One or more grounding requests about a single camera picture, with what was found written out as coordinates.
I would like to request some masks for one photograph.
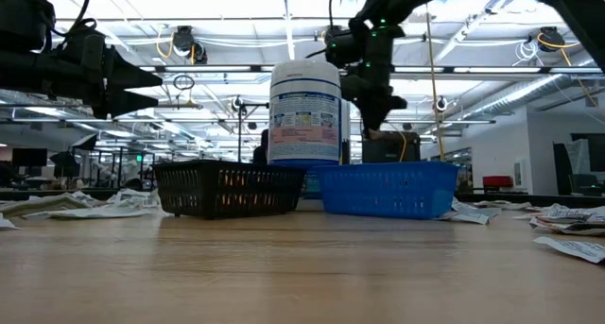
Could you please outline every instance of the product label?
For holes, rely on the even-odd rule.
[[[340,99],[317,92],[271,98],[269,161],[340,157]]]

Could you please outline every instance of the person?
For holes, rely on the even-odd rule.
[[[261,145],[254,149],[252,156],[252,163],[254,164],[267,164],[267,150],[268,150],[268,129],[263,130],[261,133]]]

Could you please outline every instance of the black plastic basket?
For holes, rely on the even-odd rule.
[[[195,160],[154,165],[164,211],[206,219],[294,211],[305,170]]]

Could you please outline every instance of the wooden table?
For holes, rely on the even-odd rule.
[[[0,322],[602,323],[605,268],[533,244],[550,234],[515,214],[15,221]]]

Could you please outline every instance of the red object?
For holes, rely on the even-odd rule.
[[[511,177],[483,177],[483,187],[512,187]]]

